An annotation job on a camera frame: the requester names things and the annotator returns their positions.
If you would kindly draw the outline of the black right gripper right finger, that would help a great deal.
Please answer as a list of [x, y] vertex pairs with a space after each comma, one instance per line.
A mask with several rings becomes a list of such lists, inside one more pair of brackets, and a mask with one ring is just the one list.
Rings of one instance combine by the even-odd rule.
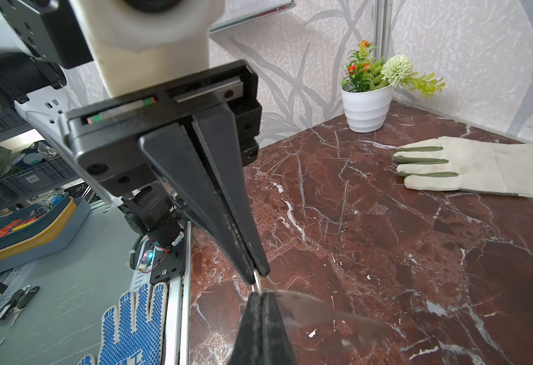
[[261, 364], [296, 364], [275, 293], [263, 293], [261, 319]]

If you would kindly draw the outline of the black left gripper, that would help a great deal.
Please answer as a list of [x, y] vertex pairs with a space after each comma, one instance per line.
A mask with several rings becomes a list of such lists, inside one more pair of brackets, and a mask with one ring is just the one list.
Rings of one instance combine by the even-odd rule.
[[[184, 214], [254, 284], [255, 275], [270, 273], [242, 168], [257, 158], [258, 82], [256, 71], [239, 60], [74, 109], [58, 124], [74, 164], [101, 185], [151, 184], [155, 177], [147, 160], [181, 199]], [[219, 192], [179, 125], [190, 123], [192, 116]]]

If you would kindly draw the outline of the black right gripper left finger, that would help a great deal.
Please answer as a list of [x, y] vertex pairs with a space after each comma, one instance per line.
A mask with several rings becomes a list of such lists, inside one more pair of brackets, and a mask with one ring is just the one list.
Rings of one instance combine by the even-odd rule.
[[251, 293], [228, 364], [262, 364], [262, 296]]

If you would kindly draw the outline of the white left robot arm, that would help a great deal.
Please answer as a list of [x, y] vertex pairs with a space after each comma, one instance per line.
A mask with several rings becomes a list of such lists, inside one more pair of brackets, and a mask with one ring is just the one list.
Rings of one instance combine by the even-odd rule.
[[149, 187], [239, 275], [270, 273], [245, 189], [262, 108], [245, 61], [210, 66], [223, 1], [0, 1], [0, 103], [91, 186]]

